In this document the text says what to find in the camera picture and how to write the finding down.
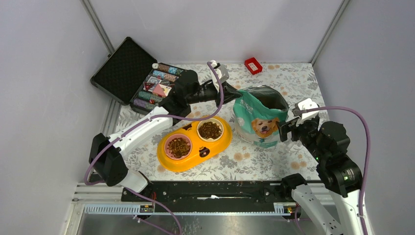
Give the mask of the clear plastic scoop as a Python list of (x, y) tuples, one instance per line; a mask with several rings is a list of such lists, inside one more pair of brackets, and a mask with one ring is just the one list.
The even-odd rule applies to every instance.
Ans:
[(302, 144), (299, 141), (282, 141), (278, 144), (278, 151), (282, 153), (290, 152), (292, 149), (302, 148)]

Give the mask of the green dog food bag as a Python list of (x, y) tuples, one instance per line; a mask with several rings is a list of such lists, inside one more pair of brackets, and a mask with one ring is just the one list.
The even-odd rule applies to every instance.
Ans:
[(262, 148), (277, 145), (280, 142), (278, 124), (287, 120), (289, 109), (283, 95), (265, 85), (238, 92), (241, 96), (233, 105), (237, 135)]

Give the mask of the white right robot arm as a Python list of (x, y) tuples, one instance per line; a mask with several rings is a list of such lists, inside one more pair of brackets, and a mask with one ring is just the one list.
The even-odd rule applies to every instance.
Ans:
[(299, 173), (281, 180), (281, 197), (298, 203), (324, 235), (372, 235), (370, 220), (363, 215), (363, 175), (346, 154), (350, 144), (346, 129), (333, 121), (319, 124), (318, 116), (301, 124), (298, 121), (299, 117), (277, 125), (280, 140), (286, 141), (291, 133), (291, 140), (300, 141), (317, 161), (318, 176), (335, 203), (339, 220), (326, 210)]

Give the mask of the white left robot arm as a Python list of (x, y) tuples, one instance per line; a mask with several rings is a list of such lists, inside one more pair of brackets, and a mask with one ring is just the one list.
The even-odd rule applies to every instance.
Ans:
[(139, 121), (137, 121), (131, 127), (122, 130), (119, 133), (114, 134), (113, 137), (104, 137), (104, 140), (109, 141), (108, 144), (104, 146), (102, 150), (98, 153), (92, 155), (90, 165), (84, 176), (84, 183), (88, 186), (95, 185), (98, 183), (109, 183), (109, 178), (101, 177), (100, 181), (89, 182), (88, 177), (93, 169), (97, 169), (97, 161), (104, 155), (109, 156), (109, 148), (115, 146), (118, 142), (121, 142), (124, 139), (132, 138), (128, 140), (125, 144), (121, 144), (121, 156), (128, 156), (130, 151), (134, 149), (138, 144), (147, 141), (149, 138), (153, 137), (158, 131), (162, 131), (173, 126), (173, 119), (178, 120), (189, 120), (189, 121), (203, 121), (213, 118), (221, 109), (224, 104), (224, 89), (223, 83), (228, 80), (229, 73), (228, 70), (223, 66), (218, 66), (216, 69), (211, 68), (212, 80), (216, 81), (219, 86), (220, 93), (220, 102), (217, 110), (206, 117), (203, 118), (186, 118), (180, 116), (169, 115), (167, 111), (162, 107), (156, 107), (150, 114), (146, 115)]

